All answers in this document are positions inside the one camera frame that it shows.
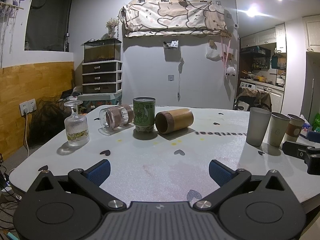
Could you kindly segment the frosted grey tumbler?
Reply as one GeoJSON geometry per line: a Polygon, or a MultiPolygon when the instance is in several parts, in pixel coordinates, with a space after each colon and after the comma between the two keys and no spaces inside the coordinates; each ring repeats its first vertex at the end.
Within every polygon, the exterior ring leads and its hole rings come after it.
{"type": "Polygon", "coordinates": [[[270,121],[271,112],[262,108],[251,107],[249,114],[246,142],[259,147],[264,139],[270,121]]]}

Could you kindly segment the white plush toy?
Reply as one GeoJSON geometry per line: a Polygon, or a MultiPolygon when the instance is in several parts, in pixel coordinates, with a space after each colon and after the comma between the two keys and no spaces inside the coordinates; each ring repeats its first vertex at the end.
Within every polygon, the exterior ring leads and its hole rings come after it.
{"type": "Polygon", "coordinates": [[[227,67],[226,68],[226,76],[235,76],[236,75],[236,70],[234,67],[227,67]]]}

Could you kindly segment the beige paper cup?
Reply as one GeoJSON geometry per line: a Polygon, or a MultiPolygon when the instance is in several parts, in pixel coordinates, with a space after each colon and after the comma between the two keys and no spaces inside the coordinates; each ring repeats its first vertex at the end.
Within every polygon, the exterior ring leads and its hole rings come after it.
{"type": "Polygon", "coordinates": [[[290,118],[287,115],[272,112],[269,123],[267,143],[271,146],[279,147],[289,123],[290,118]]]}

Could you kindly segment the brown bamboo cup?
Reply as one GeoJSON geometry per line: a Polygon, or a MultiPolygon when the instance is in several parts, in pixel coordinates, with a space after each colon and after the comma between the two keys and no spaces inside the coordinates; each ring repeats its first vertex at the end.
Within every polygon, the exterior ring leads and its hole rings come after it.
{"type": "Polygon", "coordinates": [[[160,134],[169,134],[188,128],[193,122],[193,113],[187,108],[162,111],[155,116],[155,125],[160,134]]]}

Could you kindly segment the ribbed glass goblet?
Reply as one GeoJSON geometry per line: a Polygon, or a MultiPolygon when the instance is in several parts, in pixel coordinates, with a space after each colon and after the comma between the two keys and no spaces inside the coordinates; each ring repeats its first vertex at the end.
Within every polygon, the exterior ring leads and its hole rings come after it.
{"type": "Polygon", "coordinates": [[[73,147],[81,147],[89,142],[87,117],[78,112],[78,106],[81,104],[82,101],[78,99],[64,103],[66,107],[71,108],[71,115],[65,119],[65,130],[68,143],[73,147]]]}

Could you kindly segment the clear glass with brown bands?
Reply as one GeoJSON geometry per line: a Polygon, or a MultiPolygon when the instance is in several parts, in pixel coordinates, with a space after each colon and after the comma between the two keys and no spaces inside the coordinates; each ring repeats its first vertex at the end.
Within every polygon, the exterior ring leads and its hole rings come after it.
{"type": "Polygon", "coordinates": [[[101,127],[107,131],[129,128],[132,127],[133,109],[127,104],[106,107],[100,110],[99,119],[101,127]]]}

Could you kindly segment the white wall power socket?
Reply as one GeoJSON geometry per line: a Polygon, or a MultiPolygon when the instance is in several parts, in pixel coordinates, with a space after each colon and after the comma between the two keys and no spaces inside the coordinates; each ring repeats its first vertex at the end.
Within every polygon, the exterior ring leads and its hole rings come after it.
{"type": "Polygon", "coordinates": [[[36,100],[31,99],[19,104],[21,116],[27,115],[37,110],[36,100]]]}

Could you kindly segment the chair with brown jacket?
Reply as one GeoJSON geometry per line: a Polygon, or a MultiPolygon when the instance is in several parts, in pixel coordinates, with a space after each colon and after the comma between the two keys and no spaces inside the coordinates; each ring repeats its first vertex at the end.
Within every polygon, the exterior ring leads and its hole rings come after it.
{"type": "Polygon", "coordinates": [[[240,94],[236,97],[236,101],[242,101],[249,105],[250,108],[262,108],[272,112],[272,102],[269,92],[259,89],[242,88],[240,94]]]}

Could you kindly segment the black window blind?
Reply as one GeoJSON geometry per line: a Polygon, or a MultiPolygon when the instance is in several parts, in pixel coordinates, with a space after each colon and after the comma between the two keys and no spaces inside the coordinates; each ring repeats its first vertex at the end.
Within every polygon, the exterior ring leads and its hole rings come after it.
{"type": "Polygon", "coordinates": [[[69,51],[69,14],[72,0],[31,0],[25,50],[69,51]]]}

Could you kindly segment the white cup with brown sleeve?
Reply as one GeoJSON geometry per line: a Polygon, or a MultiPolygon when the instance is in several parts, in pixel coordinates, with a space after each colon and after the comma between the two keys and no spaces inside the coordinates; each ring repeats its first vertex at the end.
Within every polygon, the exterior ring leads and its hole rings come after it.
{"type": "Polygon", "coordinates": [[[287,126],[283,142],[285,141],[296,142],[301,133],[301,130],[304,124],[304,119],[294,114],[288,114],[287,116],[290,118],[290,122],[287,126]]]}

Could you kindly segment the green printed cup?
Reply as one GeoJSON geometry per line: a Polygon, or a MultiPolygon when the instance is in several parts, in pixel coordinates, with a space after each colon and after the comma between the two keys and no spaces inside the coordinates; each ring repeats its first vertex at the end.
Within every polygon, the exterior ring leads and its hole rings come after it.
{"type": "Polygon", "coordinates": [[[155,125],[155,98],[137,97],[133,99],[133,113],[138,132],[152,132],[155,125]]]}

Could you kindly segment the glass fish tank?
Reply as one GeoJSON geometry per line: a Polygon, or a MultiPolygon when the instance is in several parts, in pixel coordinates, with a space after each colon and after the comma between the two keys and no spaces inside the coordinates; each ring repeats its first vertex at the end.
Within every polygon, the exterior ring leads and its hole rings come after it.
{"type": "Polygon", "coordinates": [[[121,59],[121,41],[116,38],[84,43],[84,63],[121,59]]]}

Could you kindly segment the dried flower vase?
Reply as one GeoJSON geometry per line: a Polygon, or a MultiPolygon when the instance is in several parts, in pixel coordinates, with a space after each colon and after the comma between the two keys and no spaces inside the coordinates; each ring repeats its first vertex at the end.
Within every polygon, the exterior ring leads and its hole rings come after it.
{"type": "Polygon", "coordinates": [[[110,18],[105,25],[108,38],[119,38],[119,19],[110,18]]]}

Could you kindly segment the patterned hanging cloth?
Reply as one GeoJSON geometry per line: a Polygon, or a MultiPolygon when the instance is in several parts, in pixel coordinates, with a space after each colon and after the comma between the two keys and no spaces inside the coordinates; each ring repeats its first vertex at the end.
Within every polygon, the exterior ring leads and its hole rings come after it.
{"type": "Polygon", "coordinates": [[[207,0],[132,0],[119,12],[125,37],[225,35],[225,10],[207,0]]]}

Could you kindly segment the white drawer cabinet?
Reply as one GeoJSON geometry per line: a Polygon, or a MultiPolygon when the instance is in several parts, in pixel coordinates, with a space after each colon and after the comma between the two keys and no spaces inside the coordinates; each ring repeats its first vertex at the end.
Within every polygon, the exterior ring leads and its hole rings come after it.
{"type": "Polygon", "coordinates": [[[84,94],[115,94],[122,91],[123,63],[119,60],[82,64],[84,94]]]}

